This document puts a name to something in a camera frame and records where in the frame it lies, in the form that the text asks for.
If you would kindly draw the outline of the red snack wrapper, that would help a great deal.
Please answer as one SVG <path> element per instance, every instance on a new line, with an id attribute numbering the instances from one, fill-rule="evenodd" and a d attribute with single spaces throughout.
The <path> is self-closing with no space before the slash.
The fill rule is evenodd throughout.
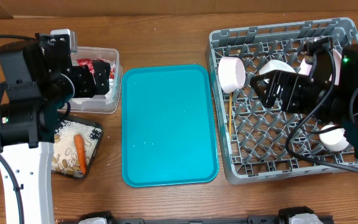
<path id="1" fill-rule="evenodd" d="M 79 66 L 86 65 L 89 68 L 89 71 L 94 74 L 94 62 L 90 58 L 81 58 L 76 60 Z M 113 79 L 116 71 L 116 61 L 110 61 L 106 59 L 96 59 L 96 61 L 106 62 L 110 65 L 109 78 Z"/>

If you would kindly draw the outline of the white cup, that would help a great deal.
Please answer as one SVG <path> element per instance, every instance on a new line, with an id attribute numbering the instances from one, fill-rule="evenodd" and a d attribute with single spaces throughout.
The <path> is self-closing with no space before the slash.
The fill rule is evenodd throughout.
<path id="1" fill-rule="evenodd" d="M 259 75 L 266 74 L 268 72 L 279 70 L 284 72 L 295 73 L 295 70 L 287 63 L 280 60 L 269 60 L 260 70 Z"/>

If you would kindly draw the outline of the large pink plate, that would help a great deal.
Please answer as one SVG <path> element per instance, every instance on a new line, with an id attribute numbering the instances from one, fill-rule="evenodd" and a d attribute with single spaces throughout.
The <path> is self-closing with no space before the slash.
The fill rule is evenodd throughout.
<path id="1" fill-rule="evenodd" d="M 342 57 L 341 57 L 341 54 L 336 49 L 333 49 L 333 56 L 334 56 L 334 61 L 335 61 L 335 66 L 336 66 L 335 85 L 338 85 L 339 79 L 340 79 Z M 298 73 L 302 74 L 302 75 L 309 75 L 311 68 L 312 68 L 312 60 L 313 60 L 312 56 L 305 56 L 304 59 L 301 61 L 300 71 Z"/>

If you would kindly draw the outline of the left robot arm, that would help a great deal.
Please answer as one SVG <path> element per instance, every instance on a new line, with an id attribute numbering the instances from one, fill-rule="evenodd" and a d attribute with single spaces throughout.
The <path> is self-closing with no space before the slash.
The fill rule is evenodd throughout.
<path id="1" fill-rule="evenodd" d="M 77 49 L 69 29 L 11 35 L 0 48 L 0 172 L 8 223 L 55 222 L 53 147 L 62 128 L 85 127 L 92 148 L 99 147 L 102 126 L 72 116 L 70 100 L 107 92 L 110 66 L 98 61 L 101 74 L 94 77 L 93 69 L 72 64 Z"/>

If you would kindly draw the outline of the wooden chopstick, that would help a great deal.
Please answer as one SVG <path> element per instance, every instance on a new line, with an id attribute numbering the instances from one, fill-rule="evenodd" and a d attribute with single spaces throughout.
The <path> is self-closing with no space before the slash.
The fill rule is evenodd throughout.
<path id="1" fill-rule="evenodd" d="M 229 131 L 229 140 L 232 139 L 232 93 L 229 94 L 229 119 L 228 119 L 228 131 Z"/>

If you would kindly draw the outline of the orange carrot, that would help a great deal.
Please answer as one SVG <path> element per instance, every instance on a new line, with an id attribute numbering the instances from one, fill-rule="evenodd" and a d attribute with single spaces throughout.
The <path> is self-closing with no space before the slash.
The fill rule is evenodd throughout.
<path id="1" fill-rule="evenodd" d="M 85 141 L 80 134 L 74 135 L 74 143 L 76 147 L 76 153 L 78 157 L 78 162 L 80 165 L 80 170 L 82 174 L 86 174 L 86 154 L 85 154 Z"/>

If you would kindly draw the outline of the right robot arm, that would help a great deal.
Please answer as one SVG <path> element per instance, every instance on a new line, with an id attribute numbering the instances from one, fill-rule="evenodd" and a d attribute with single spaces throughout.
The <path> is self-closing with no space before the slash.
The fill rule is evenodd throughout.
<path id="1" fill-rule="evenodd" d="M 275 68 L 251 78 L 250 85 L 266 108 L 277 99 L 282 111 L 305 114 L 288 135 L 285 150 L 291 156 L 312 164 L 358 173 L 358 168 L 304 156 L 290 148 L 290 141 L 311 118 L 330 121 L 344 129 L 344 137 L 358 159 L 358 44 L 343 48 L 341 67 L 336 68 L 330 37 L 307 41 L 303 50 L 312 57 L 309 74 Z"/>

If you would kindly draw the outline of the bowl with food scraps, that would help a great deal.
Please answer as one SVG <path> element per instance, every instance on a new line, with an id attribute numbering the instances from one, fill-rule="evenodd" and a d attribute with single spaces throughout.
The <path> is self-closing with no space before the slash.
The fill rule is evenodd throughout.
<path id="1" fill-rule="evenodd" d="M 242 60 L 237 57 L 222 57 L 218 65 L 218 78 L 221 89 L 226 94 L 241 89 L 246 80 Z"/>

